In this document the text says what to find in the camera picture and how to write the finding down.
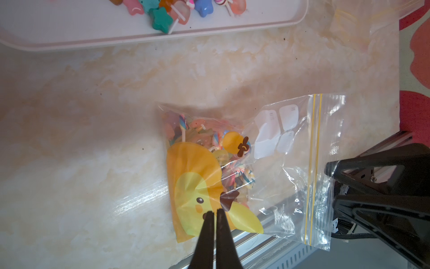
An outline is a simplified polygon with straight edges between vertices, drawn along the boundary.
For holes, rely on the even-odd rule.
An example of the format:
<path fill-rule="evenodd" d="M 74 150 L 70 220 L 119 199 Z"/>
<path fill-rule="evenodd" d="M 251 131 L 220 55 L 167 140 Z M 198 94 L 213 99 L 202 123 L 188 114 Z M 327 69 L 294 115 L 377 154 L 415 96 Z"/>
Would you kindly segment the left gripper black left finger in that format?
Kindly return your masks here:
<path fill-rule="evenodd" d="M 188 269 L 213 269 L 214 238 L 215 216 L 209 211 L 206 213 Z"/>

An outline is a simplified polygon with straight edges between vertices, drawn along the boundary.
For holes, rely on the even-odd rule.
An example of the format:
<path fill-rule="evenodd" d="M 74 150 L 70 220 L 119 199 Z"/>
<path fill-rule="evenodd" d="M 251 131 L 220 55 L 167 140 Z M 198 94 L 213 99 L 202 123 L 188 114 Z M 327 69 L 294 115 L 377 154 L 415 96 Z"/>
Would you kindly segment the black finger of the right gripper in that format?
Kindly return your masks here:
<path fill-rule="evenodd" d="M 365 195 L 430 195 L 430 148 L 410 143 L 326 164 L 325 174 Z"/>
<path fill-rule="evenodd" d="M 348 195 L 334 210 L 383 241 L 419 269 L 430 267 L 430 198 Z"/>

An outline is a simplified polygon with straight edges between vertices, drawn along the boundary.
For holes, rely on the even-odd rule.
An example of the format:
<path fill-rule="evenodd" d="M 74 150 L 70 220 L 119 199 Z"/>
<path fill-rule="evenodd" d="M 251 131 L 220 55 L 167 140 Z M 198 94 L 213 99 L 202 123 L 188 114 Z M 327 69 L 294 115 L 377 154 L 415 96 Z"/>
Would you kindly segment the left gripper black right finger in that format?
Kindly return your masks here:
<path fill-rule="evenodd" d="M 216 269 L 243 269 L 222 208 L 217 210 L 216 220 Z"/>

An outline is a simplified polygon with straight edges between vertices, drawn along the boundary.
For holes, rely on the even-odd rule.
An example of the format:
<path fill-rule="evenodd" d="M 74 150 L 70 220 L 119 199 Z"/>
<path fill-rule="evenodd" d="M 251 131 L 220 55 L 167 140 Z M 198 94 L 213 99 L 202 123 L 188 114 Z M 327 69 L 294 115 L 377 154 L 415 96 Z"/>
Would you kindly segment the ziploc bag of candies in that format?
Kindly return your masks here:
<path fill-rule="evenodd" d="M 371 36 L 424 6 L 424 1 L 330 1 L 330 32 L 345 46 L 365 52 Z"/>

